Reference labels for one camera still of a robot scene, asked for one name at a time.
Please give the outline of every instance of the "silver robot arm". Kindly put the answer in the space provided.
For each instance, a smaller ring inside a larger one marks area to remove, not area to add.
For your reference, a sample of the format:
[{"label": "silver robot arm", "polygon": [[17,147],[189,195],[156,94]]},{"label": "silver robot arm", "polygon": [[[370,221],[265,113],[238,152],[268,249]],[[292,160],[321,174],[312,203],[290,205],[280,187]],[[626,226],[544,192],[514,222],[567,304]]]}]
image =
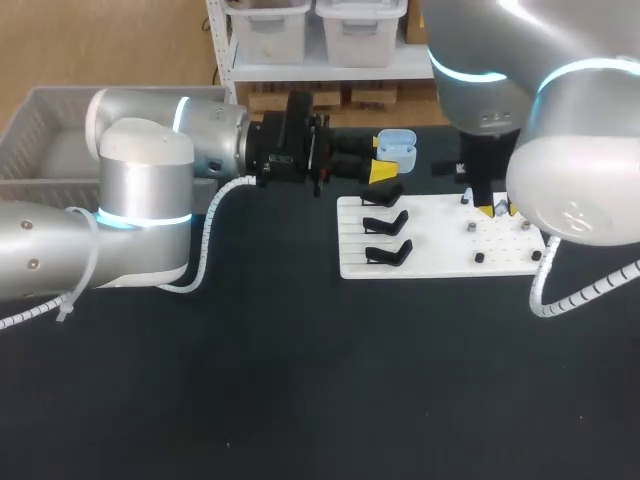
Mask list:
[{"label": "silver robot arm", "polygon": [[92,248],[99,254],[89,288],[156,286],[184,274],[192,142],[149,120],[127,118],[105,129],[99,152],[97,238],[75,212],[0,202],[0,299],[72,291]]},{"label": "silver robot arm", "polygon": [[640,4],[424,0],[423,10],[476,205],[491,201],[482,163],[502,156],[511,200],[540,228],[590,245],[640,241]]},{"label": "silver robot arm", "polygon": [[[236,179],[218,199],[235,186],[271,180],[311,178],[319,195],[330,175],[365,183],[395,176],[397,167],[390,173],[388,163],[372,159],[371,145],[363,147],[368,158],[333,162],[329,152],[360,147],[334,141],[311,107],[310,94],[294,92],[286,112],[250,122],[238,105],[117,88],[98,92],[85,125],[89,152],[100,163],[98,235],[76,212],[0,202],[0,300],[72,291],[92,249],[99,255],[88,288],[195,289],[206,266],[205,244],[194,284],[166,285],[187,268],[194,176]],[[254,177],[240,181],[245,173]],[[216,205],[214,199],[209,227]]]}]

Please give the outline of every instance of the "black peg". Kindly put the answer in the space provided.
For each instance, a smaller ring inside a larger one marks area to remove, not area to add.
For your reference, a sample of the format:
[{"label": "black peg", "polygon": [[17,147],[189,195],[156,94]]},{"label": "black peg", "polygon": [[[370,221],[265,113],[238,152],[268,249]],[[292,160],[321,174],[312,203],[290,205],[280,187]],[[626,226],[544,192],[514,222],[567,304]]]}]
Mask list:
[{"label": "black peg", "polygon": [[402,194],[404,194],[404,187],[401,183],[398,183],[386,192],[365,190],[362,195],[360,195],[360,199],[362,200],[362,205],[365,205],[364,202],[368,202],[376,207],[391,208],[396,204]]},{"label": "black peg", "polygon": [[400,230],[402,230],[404,224],[407,223],[407,220],[409,220],[409,212],[403,210],[393,223],[383,222],[377,218],[365,217],[362,219],[362,226],[364,227],[364,233],[382,233],[395,237],[400,233]]},{"label": "black peg", "polygon": [[367,257],[367,263],[380,263],[391,265],[392,267],[399,267],[404,263],[412,250],[413,243],[411,240],[406,240],[400,247],[400,250],[395,253],[376,247],[367,247],[364,249],[364,254]]}]

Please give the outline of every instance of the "white storage box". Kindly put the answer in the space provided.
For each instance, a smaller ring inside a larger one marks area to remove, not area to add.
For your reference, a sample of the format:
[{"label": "white storage box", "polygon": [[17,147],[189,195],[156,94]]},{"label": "white storage box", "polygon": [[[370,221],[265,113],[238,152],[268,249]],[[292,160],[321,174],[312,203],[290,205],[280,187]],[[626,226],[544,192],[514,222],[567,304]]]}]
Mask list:
[{"label": "white storage box", "polygon": [[233,8],[225,4],[244,61],[300,63],[304,59],[306,13],[311,0],[291,0],[288,8]]},{"label": "white storage box", "polygon": [[396,48],[398,20],[407,0],[317,0],[324,20],[329,63],[338,67],[388,67]]}]

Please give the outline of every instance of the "gray storage crate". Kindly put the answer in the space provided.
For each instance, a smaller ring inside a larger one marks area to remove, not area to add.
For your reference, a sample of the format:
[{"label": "gray storage crate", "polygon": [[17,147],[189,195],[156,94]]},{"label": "gray storage crate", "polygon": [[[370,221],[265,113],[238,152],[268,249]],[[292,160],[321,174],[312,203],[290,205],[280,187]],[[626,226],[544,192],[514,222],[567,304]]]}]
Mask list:
[{"label": "gray storage crate", "polygon": [[[93,95],[105,87],[37,87],[0,137],[0,199],[98,210],[99,165],[89,155],[84,122]],[[224,87],[118,87],[228,99]],[[217,182],[196,179],[194,212],[205,213]]]}]

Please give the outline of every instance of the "white pegboard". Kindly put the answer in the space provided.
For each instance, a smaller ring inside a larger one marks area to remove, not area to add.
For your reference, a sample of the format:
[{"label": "white pegboard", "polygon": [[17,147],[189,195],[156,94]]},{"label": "white pegboard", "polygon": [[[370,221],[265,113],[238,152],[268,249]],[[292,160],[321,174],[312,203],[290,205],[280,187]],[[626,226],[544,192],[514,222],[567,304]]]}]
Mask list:
[{"label": "white pegboard", "polygon": [[[338,199],[340,275],[346,279],[455,278],[533,275],[538,262],[533,252],[544,252],[538,228],[522,229],[524,218],[503,215],[489,218],[473,206],[460,203],[461,195],[405,195],[392,208],[362,205],[359,197]],[[494,204],[506,199],[494,194]],[[393,222],[403,210],[409,220],[396,237],[364,233],[362,219]],[[475,232],[467,231],[469,223]],[[413,251],[399,267],[368,264],[366,247],[397,252],[405,240]],[[477,263],[475,256],[485,260]]]}]

